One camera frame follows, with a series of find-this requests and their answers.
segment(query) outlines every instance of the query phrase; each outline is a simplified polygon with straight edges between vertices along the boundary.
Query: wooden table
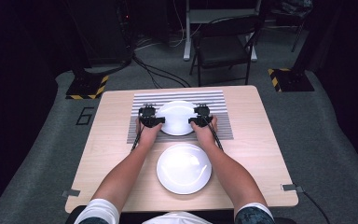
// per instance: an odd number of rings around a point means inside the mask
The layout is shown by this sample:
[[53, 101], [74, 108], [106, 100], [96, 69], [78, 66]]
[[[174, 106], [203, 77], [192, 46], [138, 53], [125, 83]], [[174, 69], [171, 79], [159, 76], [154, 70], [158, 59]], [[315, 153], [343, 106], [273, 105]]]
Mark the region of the wooden table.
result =
[[[105, 92], [72, 186], [73, 190], [80, 190], [80, 193], [68, 197], [66, 212], [70, 213], [78, 205], [87, 204], [107, 173], [130, 153], [132, 143], [128, 142], [128, 136], [131, 111], [133, 113], [139, 109], [133, 108], [134, 94], [188, 91], [223, 93], [233, 137], [221, 140], [225, 152], [252, 174], [268, 206], [296, 205], [296, 193], [282, 190], [281, 184], [291, 184], [292, 180], [257, 89], [253, 86], [232, 86]], [[196, 140], [187, 142], [198, 144]], [[124, 212], [233, 208], [214, 172], [207, 185], [193, 194], [174, 194], [159, 183], [156, 172], [158, 158], [166, 148], [178, 143], [183, 141], [159, 142], [154, 145], [124, 206]]]

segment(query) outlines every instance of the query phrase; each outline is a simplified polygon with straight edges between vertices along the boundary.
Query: gray carpet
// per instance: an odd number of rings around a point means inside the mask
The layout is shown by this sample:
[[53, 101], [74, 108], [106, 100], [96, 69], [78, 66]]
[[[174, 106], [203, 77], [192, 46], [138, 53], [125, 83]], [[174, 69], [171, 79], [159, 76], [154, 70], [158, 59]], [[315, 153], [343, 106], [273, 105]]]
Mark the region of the gray carpet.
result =
[[[294, 64], [304, 36], [306, 33], [292, 53], [294, 34], [264, 30], [256, 46], [258, 60], [252, 63], [249, 83], [259, 90], [293, 181], [322, 207], [331, 223], [358, 223], [358, 155], [339, 129], [334, 109], [317, 77], [307, 72], [315, 88], [311, 92], [276, 92], [269, 78], [269, 68]], [[182, 59], [183, 48], [184, 42], [176, 48], [156, 44], [135, 52], [145, 63], [174, 73], [196, 86], [197, 76], [188, 75], [190, 62]], [[212, 83], [213, 74], [234, 74], [227, 75], [229, 77], [243, 71], [243, 66], [236, 66], [230, 72], [226, 68], [211, 71], [206, 82], [210, 82], [210, 86], [243, 85], [243, 80]], [[100, 101], [65, 100], [73, 78], [70, 72], [57, 77], [59, 90], [48, 119], [0, 199], [0, 223], [64, 223], [67, 219], [62, 192], [72, 186], [90, 131], [90, 125], [76, 125], [76, 121], [84, 107], [94, 107], [87, 112], [95, 115]], [[155, 79], [163, 88], [181, 87], [166, 78]], [[131, 63], [109, 77], [105, 90], [154, 88], [146, 71]], [[325, 223], [307, 197], [303, 194], [298, 197], [299, 204], [295, 207], [271, 208], [273, 215], [290, 217], [297, 223]]]

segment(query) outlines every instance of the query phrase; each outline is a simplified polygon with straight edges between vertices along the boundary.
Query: person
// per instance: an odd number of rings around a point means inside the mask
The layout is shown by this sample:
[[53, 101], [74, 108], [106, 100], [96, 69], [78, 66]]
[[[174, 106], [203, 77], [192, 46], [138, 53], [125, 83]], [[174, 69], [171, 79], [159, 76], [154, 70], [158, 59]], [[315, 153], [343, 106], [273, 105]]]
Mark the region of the person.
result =
[[[215, 143], [209, 127], [191, 122], [200, 147], [205, 151], [220, 184], [234, 205], [234, 223], [274, 223], [266, 200], [249, 172], [230, 158]], [[104, 178], [75, 224], [112, 224], [119, 222], [123, 206], [131, 193], [148, 152], [151, 150], [162, 124], [148, 128], [137, 121], [141, 131], [137, 147]], [[211, 127], [217, 132], [217, 117]], [[189, 213], [172, 213], [152, 218], [144, 223], [210, 223]]]

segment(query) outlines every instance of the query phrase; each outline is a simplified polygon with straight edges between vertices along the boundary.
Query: striped mat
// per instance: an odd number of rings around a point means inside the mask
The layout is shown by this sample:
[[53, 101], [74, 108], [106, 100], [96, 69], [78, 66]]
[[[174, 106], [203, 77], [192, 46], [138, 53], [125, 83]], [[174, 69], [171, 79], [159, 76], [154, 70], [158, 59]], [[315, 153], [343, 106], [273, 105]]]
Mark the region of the striped mat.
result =
[[[153, 107], [158, 110], [165, 104], [171, 101], [188, 101], [194, 105], [207, 104], [211, 110], [211, 114], [218, 118], [218, 133], [220, 140], [234, 139], [231, 125], [229, 123], [227, 106], [223, 91], [183, 91], [183, 92], [163, 92], [163, 93], [139, 93], [134, 94], [130, 129], [127, 137], [127, 144], [132, 144], [136, 137], [135, 120], [138, 116], [139, 108], [145, 107], [145, 104], [153, 104]], [[164, 132], [158, 133], [156, 138], [157, 143], [162, 142], [188, 142], [197, 141], [194, 133], [186, 135], [173, 136]]]

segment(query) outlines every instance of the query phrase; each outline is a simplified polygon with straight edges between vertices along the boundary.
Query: person's left hand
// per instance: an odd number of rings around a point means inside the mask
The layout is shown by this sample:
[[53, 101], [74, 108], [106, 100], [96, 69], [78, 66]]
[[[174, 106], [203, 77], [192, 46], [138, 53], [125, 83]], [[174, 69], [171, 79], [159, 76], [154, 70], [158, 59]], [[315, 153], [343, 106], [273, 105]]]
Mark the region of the person's left hand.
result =
[[156, 140], [159, 130], [161, 130], [162, 123], [156, 125], [153, 128], [148, 128], [144, 126], [143, 123], [139, 121], [139, 119], [136, 119], [135, 122], [136, 122], [136, 133], [138, 133], [139, 131], [142, 132], [141, 137], [139, 138], [138, 141], [138, 146], [152, 147]]

